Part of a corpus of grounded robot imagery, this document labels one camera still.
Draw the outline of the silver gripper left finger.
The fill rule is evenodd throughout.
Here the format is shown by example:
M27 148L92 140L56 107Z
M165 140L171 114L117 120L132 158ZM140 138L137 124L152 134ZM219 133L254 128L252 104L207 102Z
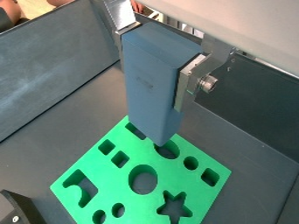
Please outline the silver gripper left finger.
M131 32L140 23L132 10L129 0L103 0L108 25L119 52L120 65L124 65L121 36Z

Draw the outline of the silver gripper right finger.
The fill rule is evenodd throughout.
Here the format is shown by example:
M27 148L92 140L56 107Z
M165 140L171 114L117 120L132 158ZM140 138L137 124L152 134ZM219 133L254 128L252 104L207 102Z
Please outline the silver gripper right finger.
M227 62L236 51L235 46L208 34L203 35L200 46L203 53L179 72L173 99L173 108L177 112L183 111L185 95L196 96L200 91L208 94L213 90L219 80L212 76L212 72Z

